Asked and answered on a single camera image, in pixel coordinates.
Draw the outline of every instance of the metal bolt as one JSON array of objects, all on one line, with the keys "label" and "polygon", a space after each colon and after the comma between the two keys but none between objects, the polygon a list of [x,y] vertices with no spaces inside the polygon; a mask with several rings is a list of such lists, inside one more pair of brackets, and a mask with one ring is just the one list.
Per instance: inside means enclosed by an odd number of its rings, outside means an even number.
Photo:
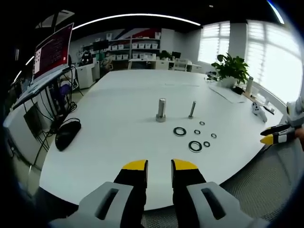
[{"label": "metal bolt", "polygon": [[156,115],[157,122],[162,123],[166,121],[165,108],[166,108],[166,99],[160,98],[158,102],[158,113]]},{"label": "metal bolt", "polygon": [[193,119],[193,112],[194,112],[195,105],[196,105],[196,101],[193,101],[191,112],[190,112],[190,115],[188,116],[189,119]]}]

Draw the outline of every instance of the ceiling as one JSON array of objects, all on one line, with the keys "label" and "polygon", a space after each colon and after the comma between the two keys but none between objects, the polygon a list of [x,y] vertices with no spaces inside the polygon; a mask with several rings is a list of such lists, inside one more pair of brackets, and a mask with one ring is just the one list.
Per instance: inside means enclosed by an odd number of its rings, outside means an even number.
[{"label": "ceiling", "polygon": [[[8,49],[8,56],[13,60],[14,48],[20,49],[19,61],[15,61],[13,63],[15,67],[8,72],[10,79],[12,78],[13,80],[15,75],[24,67],[24,64],[33,55],[35,46],[52,33],[51,28],[35,29],[37,24],[61,10],[68,10],[75,14],[59,24],[58,27],[70,22],[74,22],[74,26],[77,26],[94,19],[126,13],[170,15],[197,22],[202,26],[227,20],[235,23],[245,22],[246,19],[278,23],[274,12],[265,0],[205,0],[200,3],[192,2],[189,4],[174,1],[165,3],[164,1],[157,0],[149,4],[143,4],[142,1],[132,1],[131,4],[118,2],[113,4],[112,1],[102,1],[97,4],[90,1],[88,3],[82,2],[78,5],[75,2],[72,5],[60,2],[60,4],[33,5],[32,7],[27,3],[14,9],[14,15],[16,15],[15,25],[4,25],[4,29],[9,34],[9,45],[5,47]],[[123,17],[92,23],[76,29],[73,31],[72,39],[78,39],[101,31],[124,28],[167,28],[186,33],[201,27],[166,18]]]}]

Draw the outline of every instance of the green leaves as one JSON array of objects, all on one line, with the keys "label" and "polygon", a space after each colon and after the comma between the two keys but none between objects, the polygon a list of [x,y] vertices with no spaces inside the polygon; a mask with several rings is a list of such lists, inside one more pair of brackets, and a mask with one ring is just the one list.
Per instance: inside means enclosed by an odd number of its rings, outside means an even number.
[{"label": "green leaves", "polygon": [[237,79],[238,84],[241,82],[245,83],[248,80],[248,64],[245,63],[243,58],[240,58],[239,56],[233,58],[227,53],[227,56],[218,55],[217,59],[220,63],[215,62],[211,65],[216,69],[220,80],[226,77],[234,77]]}]

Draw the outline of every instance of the potted plant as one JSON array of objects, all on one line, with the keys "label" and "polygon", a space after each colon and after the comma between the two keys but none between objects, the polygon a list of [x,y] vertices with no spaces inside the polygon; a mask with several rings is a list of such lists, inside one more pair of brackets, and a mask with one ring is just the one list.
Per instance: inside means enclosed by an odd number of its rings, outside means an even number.
[{"label": "potted plant", "polygon": [[161,60],[168,60],[169,58],[171,58],[171,55],[168,51],[165,51],[165,50],[161,51],[161,53],[160,53]]},{"label": "potted plant", "polygon": [[245,83],[248,80],[248,65],[243,58],[239,56],[232,58],[227,53],[227,56],[218,55],[217,59],[219,63],[215,62],[211,65],[216,69],[222,87],[232,88],[236,83]]}]

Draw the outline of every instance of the flower pot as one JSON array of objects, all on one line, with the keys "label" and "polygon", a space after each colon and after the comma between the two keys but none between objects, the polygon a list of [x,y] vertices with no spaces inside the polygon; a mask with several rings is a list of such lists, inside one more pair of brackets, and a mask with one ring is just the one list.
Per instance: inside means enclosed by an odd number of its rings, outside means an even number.
[{"label": "flower pot", "polygon": [[220,86],[224,88],[230,88],[232,89],[234,85],[236,84],[237,79],[234,77],[226,77],[220,82]]}]

